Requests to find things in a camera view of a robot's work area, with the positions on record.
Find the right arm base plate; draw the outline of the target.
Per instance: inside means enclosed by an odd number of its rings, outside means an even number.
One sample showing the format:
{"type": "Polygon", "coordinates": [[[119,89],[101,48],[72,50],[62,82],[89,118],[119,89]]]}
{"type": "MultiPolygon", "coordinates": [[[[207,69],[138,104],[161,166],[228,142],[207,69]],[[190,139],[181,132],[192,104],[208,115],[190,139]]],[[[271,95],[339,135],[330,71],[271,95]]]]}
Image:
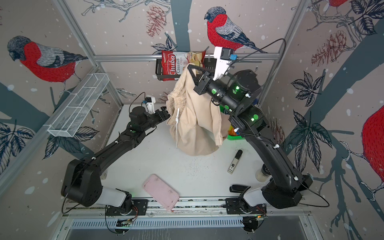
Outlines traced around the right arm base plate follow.
{"type": "Polygon", "coordinates": [[[228,215],[265,215],[267,213],[267,206],[265,204],[251,207],[240,198],[226,198],[225,204],[222,207],[226,209],[228,215]]]}

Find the beige shorts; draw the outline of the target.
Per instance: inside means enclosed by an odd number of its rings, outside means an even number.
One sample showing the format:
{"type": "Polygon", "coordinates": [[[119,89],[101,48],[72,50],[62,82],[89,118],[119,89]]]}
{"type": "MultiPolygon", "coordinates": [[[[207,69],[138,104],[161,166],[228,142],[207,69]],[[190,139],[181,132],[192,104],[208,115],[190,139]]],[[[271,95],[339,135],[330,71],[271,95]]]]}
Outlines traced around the beige shorts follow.
{"type": "Polygon", "coordinates": [[[211,102],[207,94],[198,95],[193,77],[184,69],[168,94],[167,121],[176,147],[189,156],[206,156],[217,151],[228,136],[229,116],[211,102]]]}

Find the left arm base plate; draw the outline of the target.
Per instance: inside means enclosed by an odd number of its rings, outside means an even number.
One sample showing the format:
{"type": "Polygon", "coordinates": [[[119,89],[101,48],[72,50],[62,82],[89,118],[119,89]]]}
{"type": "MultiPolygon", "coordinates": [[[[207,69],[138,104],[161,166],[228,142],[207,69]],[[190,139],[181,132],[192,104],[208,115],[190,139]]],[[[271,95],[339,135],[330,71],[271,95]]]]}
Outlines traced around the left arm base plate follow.
{"type": "Polygon", "coordinates": [[[125,201],[120,207],[107,206],[107,217],[120,216],[144,216],[147,212],[149,200],[133,198],[130,201],[125,201]]]}

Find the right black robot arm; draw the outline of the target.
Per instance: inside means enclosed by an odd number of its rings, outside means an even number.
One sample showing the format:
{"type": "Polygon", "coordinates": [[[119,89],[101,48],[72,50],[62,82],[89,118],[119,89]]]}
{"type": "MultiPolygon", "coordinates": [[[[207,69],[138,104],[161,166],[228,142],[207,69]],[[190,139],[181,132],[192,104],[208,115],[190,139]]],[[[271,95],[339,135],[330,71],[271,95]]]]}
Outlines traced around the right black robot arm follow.
{"type": "Polygon", "coordinates": [[[295,207],[302,199],[301,192],[307,190],[312,179],[293,166],[287,154],[274,140],[268,121],[262,111],[254,105],[262,87],[257,75],[251,70],[235,73],[232,84],[214,80],[209,69],[188,65],[198,95],[208,94],[212,103],[229,112],[229,121],[241,137],[256,150],[269,170],[272,179],[259,190],[265,201],[277,209],[295,207]]]}

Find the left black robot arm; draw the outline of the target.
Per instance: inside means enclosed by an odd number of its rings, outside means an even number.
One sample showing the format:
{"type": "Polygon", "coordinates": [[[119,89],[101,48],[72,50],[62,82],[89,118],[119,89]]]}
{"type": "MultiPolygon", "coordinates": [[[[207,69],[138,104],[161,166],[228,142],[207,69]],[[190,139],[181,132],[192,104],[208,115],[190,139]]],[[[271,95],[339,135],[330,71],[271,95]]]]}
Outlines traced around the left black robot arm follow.
{"type": "Polygon", "coordinates": [[[72,160],[66,169],[61,189],[65,199],[84,207],[94,204],[115,207],[124,214],[134,209],[132,195],[126,191],[103,187],[101,175],[125,153],[136,148],[148,135],[147,131],[170,118],[166,107],[152,114],[144,107],[130,112],[130,122],[117,139],[92,157],[72,160]]]}

